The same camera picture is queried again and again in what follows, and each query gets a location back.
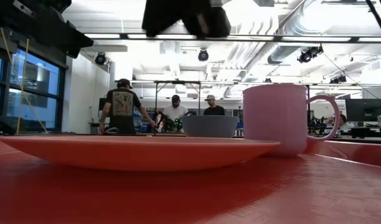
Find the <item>red table surface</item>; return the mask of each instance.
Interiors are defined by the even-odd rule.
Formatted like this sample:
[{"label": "red table surface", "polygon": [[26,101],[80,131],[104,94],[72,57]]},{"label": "red table surface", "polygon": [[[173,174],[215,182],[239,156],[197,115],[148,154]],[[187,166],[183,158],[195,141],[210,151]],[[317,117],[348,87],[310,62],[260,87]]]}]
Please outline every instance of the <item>red table surface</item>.
[{"label": "red table surface", "polygon": [[381,223],[381,167],[303,154],[198,172],[112,172],[0,143],[0,223]]}]

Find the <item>mug handle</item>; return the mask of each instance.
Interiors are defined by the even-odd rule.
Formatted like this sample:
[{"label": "mug handle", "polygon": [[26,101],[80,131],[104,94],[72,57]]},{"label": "mug handle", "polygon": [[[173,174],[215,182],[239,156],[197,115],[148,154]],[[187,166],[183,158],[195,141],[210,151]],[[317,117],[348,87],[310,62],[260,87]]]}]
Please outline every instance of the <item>mug handle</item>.
[{"label": "mug handle", "polygon": [[337,105],[337,103],[334,99],[335,99],[334,96],[318,95],[318,96],[311,97],[310,99],[308,99],[306,101],[308,104],[308,103],[315,101],[315,100],[326,100],[332,105],[332,107],[334,109],[334,126],[333,126],[332,131],[327,136],[324,136],[321,138],[307,136],[308,139],[315,140],[315,141],[327,141],[327,140],[330,140],[336,134],[337,130],[339,129],[339,125],[340,125],[340,111],[339,111],[339,106]]}]

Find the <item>person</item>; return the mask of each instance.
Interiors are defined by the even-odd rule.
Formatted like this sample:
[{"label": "person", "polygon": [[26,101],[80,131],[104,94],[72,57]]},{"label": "person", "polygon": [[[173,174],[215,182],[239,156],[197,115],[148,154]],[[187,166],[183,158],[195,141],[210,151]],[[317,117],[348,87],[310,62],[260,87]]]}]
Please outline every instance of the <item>person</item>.
[{"label": "person", "polygon": [[340,123],[339,123],[339,131],[340,132],[349,132],[354,125],[347,123],[347,118],[344,114],[340,114]]},{"label": "person", "polygon": [[100,133],[105,130],[105,120],[109,115],[109,128],[117,128],[118,134],[136,134],[133,118],[134,106],[152,127],[156,125],[146,112],[146,108],[141,105],[136,94],[130,90],[132,88],[129,80],[122,78],[117,83],[117,89],[108,92],[100,120]]},{"label": "person", "polygon": [[175,120],[188,113],[188,109],[180,105],[181,99],[178,95],[174,95],[171,98],[171,105],[166,107],[163,113],[170,119]]},{"label": "person", "polygon": [[215,104],[215,96],[208,95],[205,99],[210,107],[204,110],[204,115],[225,115],[225,110],[222,106]]}]

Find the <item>gray bowl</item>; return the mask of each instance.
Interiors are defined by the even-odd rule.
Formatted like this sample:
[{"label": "gray bowl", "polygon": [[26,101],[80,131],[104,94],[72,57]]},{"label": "gray bowl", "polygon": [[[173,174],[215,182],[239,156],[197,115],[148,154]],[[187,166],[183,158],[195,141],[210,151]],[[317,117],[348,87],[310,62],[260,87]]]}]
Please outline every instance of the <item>gray bowl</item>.
[{"label": "gray bowl", "polygon": [[181,118],[187,137],[232,138],[239,122],[234,116],[185,116]]}]

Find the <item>black t-shirt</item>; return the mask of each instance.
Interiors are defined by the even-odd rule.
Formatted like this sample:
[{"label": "black t-shirt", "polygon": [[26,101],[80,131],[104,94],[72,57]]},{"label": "black t-shirt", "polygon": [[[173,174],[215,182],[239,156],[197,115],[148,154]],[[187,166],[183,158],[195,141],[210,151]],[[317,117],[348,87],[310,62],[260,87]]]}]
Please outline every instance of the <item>black t-shirt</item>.
[{"label": "black t-shirt", "polygon": [[225,115],[225,110],[222,106],[215,106],[215,108],[209,107],[204,110],[204,115]]},{"label": "black t-shirt", "polygon": [[117,88],[108,92],[106,102],[111,103],[109,128],[118,128],[121,134],[135,134],[133,108],[141,107],[136,94],[131,90]]}]

